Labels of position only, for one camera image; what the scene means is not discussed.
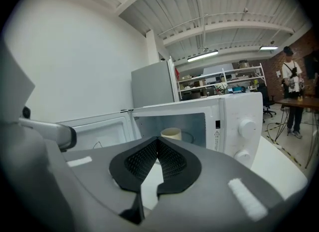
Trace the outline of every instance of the gray refrigerator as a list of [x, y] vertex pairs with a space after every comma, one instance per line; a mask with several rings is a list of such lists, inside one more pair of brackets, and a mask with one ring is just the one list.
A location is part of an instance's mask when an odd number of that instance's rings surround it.
[[132, 71], [134, 108], [180, 101], [172, 59]]

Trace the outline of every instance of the wooden table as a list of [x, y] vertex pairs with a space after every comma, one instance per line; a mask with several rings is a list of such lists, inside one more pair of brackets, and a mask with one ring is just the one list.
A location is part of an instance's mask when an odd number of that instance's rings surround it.
[[[280, 101], [275, 101], [275, 103], [283, 104], [285, 106], [291, 106], [291, 107], [310, 108], [312, 110], [319, 110], [319, 99], [318, 98], [303, 98], [301, 101], [298, 101], [297, 99], [286, 98], [286, 99], [282, 99]], [[280, 126], [279, 126], [278, 132], [282, 132], [283, 129], [284, 129], [284, 124], [282, 123], [283, 116], [282, 116], [281, 122], [280, 122], [280, 125], [282, 125], [283, 128], [280, 129]], [[319, 133], [318, 133], [318, 131], [319, 131], [318, 130], [319, 123], [318, 123], [317, 118], [316, 118], [314, 113], [313, 113], [313, 116], [314, 116], [314, 118], [313, 118], [313, 121], [314, 121], [314, 123], [313, 123], [313, 135], [314, 135], [314, 125], [316, 125], [316, 136], [315, 136], [315, 140], [314, 140], [314, 145], [313, 145], [313, 141], [311, 141], [311, 146], [310, 146], [310, 151], [309, 151], [309, 156], [308, 156], [306, 168], [307, 168], [307, 166], [308, 166], [308, 164], [310, 162], [310, 159], [311, 159], [311, 157], [312, 157], [312, 155], [314, 153], [316, 144], [318, 145], [317, 155], [319, 153]]]

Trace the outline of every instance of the white ceiling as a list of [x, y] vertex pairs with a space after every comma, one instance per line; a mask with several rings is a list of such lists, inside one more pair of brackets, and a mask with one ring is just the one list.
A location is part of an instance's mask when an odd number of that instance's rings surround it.
[[143, 35], [153, 29], [176, 64], [202, 53], [204, 47], [257, 53], [271, 41], [281, 46], [309, 22], [296, 0], [95, 1]]

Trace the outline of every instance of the floor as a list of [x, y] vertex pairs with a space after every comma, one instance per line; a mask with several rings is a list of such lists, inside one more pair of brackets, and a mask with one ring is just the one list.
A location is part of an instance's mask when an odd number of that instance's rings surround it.
[[[281, 105], [279, 104], [274, 104], [271, 106], [270, 110], [277, 113], [276, 115], [273, 115], [273, 118], [269, 114], [264, 114], [265, 123], [263, 124], [262, 136], [270, 142], [272, 142], [271, 138], [276, 138], [279, 130], [279, 125], [272, 123], [280, 123], [283, 115], [283, 112], [280, 110], [280, 108]], [[300, 133], [303, 135], [303, 137], [301, 139], [298, 139], [291, 134], [287, 136], [286, 127], [276, 141], [278, 145], [283, 147], [281, 151], [304, 173], [307, 178], [311, 177], [318, 162], [318, 148], [316, 147], [308, 167], [305, 168], [309, 156], [310, 144], [313, 134], [312, 123], [312, 113], [306, 112], [304, 110], [302, 123], [300, 125]]]

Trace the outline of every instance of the ceiling light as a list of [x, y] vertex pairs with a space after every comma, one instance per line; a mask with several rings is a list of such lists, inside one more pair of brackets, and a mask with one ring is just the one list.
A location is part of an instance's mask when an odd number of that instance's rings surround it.
[[260, 50], [275, 50], [277, 48], [277, 46], [261, 46]]
[[192, 58], [187, 59], [187, 61], [188, 62], [193, 62], [193, 61], [200, 60], [200, 59], [203, 59], [203, 58], [206, 58], [206, 57], [210, 57], [210, 56], [216, 55], [216, 54], [218, 54], [217, 50], [209, 52], [209, 53], [205, 53], [205, 54], [200, 54], [200, 55], [194, 56]]

